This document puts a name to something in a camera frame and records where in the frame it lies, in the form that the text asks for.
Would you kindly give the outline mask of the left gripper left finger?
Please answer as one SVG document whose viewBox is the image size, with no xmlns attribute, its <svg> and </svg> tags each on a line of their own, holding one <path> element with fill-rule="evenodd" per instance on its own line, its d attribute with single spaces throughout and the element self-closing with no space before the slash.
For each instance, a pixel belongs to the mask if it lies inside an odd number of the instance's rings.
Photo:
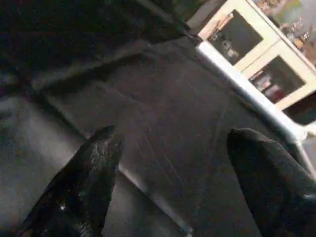
<svg viewBox="0 0 316 237">
<path fill-rule="evenodd" d="M 112 200 L 123 136 L 96 131 L 53 177 L 18 229 L 20 237 L 100 237 Z"/>
</svg>

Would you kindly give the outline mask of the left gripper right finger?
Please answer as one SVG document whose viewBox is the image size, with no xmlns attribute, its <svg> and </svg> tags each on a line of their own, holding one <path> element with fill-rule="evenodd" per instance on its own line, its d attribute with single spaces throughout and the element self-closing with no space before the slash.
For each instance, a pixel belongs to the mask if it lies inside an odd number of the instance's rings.
<svg viewBox="0 0 316 237">
<path fill-rule="evenodd" d="M 284 146 L 240 128 L 230 131 L 227 149 L 262 236 L 316 235 L 316 182 Z"/>
</svg>

